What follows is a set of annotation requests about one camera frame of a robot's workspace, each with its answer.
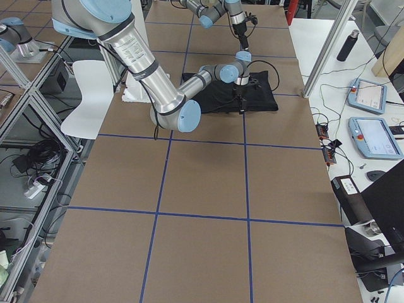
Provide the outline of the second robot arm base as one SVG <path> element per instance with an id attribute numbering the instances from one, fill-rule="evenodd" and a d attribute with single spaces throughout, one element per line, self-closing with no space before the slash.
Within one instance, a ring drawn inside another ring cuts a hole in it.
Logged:
<path id="1" fill-rule="evenodd" d="M 1 47 L 14 62 L 40 64 L 47 52 L 46 47 L 41 51 L 41 45 L 19 18 L 1 20 Z"/>

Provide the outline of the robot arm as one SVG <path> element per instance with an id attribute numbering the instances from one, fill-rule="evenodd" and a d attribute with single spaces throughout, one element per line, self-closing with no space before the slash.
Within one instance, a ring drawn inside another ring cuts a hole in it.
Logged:
<path id="1" fill-rule="evenodd" d="M 192 11 L 204 28 L 210 28 L 223 15 L 238 38 L 241 50 L 228 64 L 206 65 L 180 87 L 175 87 L 137 31 L 130 1 L 52 1 L 54 29 L 82 39 L 109 44 L 122 64 L 140 82 L 151 101 L 150 117 L 158 128 L 182 133 L 199 124 L 201 108 L 193 97 L 213 81 L 233 85 L 233 96 L 240 105 L 249 85 L 251 53 L 247 23 L 258 19 L 244 11 L 241 1 L 216 1 L 205 6 L 201 1 L 179 1 L 179 8 Z"/>
<path id="2" fill-rule="evenodd" d="M 222 16 L 227 16 L 230 32 L 239 41 L 241 50 L 249 50 L 248 38 L 258 24 L 258 18 L 244 10 L 242 1 L 214 1 L 213 4 L 195 0 L 177 2 L 178 4 L 174 4 L 171 1 L 173 7 L 192 11 L 203 28 L 210 28 Z"/>

